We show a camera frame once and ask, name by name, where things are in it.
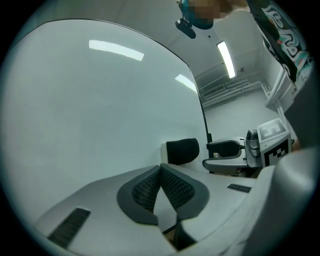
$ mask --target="camera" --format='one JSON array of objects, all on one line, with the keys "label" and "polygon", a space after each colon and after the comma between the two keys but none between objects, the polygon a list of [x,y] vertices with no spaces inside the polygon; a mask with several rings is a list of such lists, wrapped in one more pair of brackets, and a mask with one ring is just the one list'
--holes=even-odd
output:
[{"label": "camera", "polygon": [[195,39],[196,33],[192,29],[192,25],[188,23],[183,17],[175,22],[175,26],[178,30],[186,34],[189,38]]}]

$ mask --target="black vent grille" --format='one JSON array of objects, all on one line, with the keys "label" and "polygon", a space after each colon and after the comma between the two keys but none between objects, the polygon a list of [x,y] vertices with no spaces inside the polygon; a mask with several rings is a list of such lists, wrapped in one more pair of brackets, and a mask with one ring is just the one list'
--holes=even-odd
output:
[{"label": "black vent grille", "polygon": [[157,171],[132,189],[133,200],[151,213],[154,213],[160,181]]},{"label": "black vent grille", "polygon": [[219,85],[218,87],[213,88],[212,90],[209,90],[209,91],[205,92],[205,93],[203,94],[203,97],[204,97],[204,98],[209,97],[209,96],[211,96],[211,95],[214,95],[214,94],[216,94],[216,93],[218,93],[218,92],[223,91],[224,89],[225,89],[225,86],[224,86],[223,84],[222,84],[222,85]]},{"label": "black vent grille", "polygon": [[162,169],[161,187],[168,197],[172,207],[176,210],[187,203],[195,194],[195,189],[189,183]]},{"label": "black vent grille", "polygon": [[245,193],[249,193],[251,190],[251,187],[249,187],[249,186],[242,186],[242,185],[237,185],[237,184],[230,184],[227,188],[232,189],[232,190],[245,192]]},{"label": "black vent grille", "polygon": [[62,248],[67,248],[90,215],[89,210],[76,208],[48,239]]}]

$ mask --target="white room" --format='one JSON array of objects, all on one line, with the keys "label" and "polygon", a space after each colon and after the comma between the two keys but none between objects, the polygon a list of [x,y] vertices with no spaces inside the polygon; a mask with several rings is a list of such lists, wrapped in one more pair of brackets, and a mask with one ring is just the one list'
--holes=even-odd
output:
[{"label": "white room", "polygon": [[[188,254],[204,242],[189,255],[222,255],[249,238],[299,142],[285,112],[302,88],[247,9],[199,29],[187,2],[48,0],[17,34],[0,69],[1,182],[41,239],[59,245],[75,207],[89,221],[64,245],[72,254]],[[172,198],[194,205],[183,215]]]}]

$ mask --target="white panel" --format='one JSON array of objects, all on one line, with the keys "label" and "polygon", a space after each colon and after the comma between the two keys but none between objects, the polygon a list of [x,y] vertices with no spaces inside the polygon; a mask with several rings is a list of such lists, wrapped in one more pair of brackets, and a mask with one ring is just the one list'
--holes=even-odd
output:
[{"label": "white panel", "polygon": [[175,25],[180,18],[181,11],[175,0],[128,0],[115,22],[168,46],[181,34]]},{"label": "white panel", "polygon": [[287,91],[281,96],[280,103],[283,107],[283,111],[287,111],[287,109],[294,103],[294,94],[296,93],[294,86],[290,85],[287,88]]},{"label": "white panel", "polygon": [[[230,216],[226,218],[225,221],[221,223],[210,235],[205,237],[200,242],[194,244],[193,246],[190,246],[187,250],[182,250],[179,255],[241,255],[242,250],[241,248],[239,248],[239,245],[246,245],[245,241],[250,236],[256,224],[256,221],[264,208],[265,201],[269,193],[273,173],[274,166],[264,168],[260,172],[254,185],[250,186],[252,187],[250,193],[247,194],[239,207],[234,208],[234,210],[232,211],[227,211]],[[226,205],[222,204],[220,208],[217,208],[217,211],[220,211],[221,208],[224,207],[226,207]],[[217,221],[217,219],[221,220],[224,217],[224,214],[217,215],[217,218],[212,218],[212,222],[210,222],[210,224],[212,225]]]},{"label": "white panel", "polygon": [[280,69],[282,67],[279,62],[263,47],[261,74],[271,89],[275,85]]},{"label": "white panel", "polygon": [[195,39],[190,39],[187,35],[179,31],[179,37],[170,45],[177,55],[186,61],[196,77],[204,70],[224,61],[216,44],[219,42],[213,28],[201,30],[192,27],[196,33]]},{"label": "white panel", "polygon": [[[91,49],[90,40],[144,56]],[[201,105],[179,75],[193,80],[169,50],[107,22],[54,21],[24,37],[1,77],[5,183],[23,218],[34,223],[92,181],[160,164],[166,141],[196,138],[200,154],[185,166],[203,171]]]},{"label": "white panel", "polygon": [[210,200],[199,215],[195,218],[182,220],[183,230],[197,242],[200,242],[221,225],[228,222],[228,219],[249,195],[248,193],[230,189],[228,186],[230,184],[237,184],[252,188],[256,183],[255,178],[194,173],[189,170],[180,169],[179,166],[176,169],[203,183],[209,190]]}]

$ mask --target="fluorescent light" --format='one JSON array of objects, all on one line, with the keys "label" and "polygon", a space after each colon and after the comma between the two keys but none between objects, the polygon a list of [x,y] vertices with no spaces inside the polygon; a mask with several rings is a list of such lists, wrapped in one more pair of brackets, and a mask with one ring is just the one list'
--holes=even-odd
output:
[{"label": "fluorescent light", "polygon": [[183,83],[185,86],[189,87],[191,90],[195,91],[196,93],[197,92],[197,88],[196,88],[196,85],[191,82],[188,78],[186,78],[184,75],[182,74],[179,74],[175,80],[179,81],[180,83]]},{"label": "fluorescent light", "polygon": [[137,61],[141,61],[144,57],[144,54],[141,52],[111,42],[89,40],[89,48],[115,54],[121,54],[129,58],[133,58]]},{"label": "fluorescent light", "polygon": [[228,70],[228,73],[229,73],[229,78],[235,77],[236,73],[235,73],[234,65],[232,64],[232,60],[231,60],[230,53],[228,51],[226,43],[222,41],[218,43],[216,46],[218,46],[220,50],[220,53],[226,65],[226,69]]}]

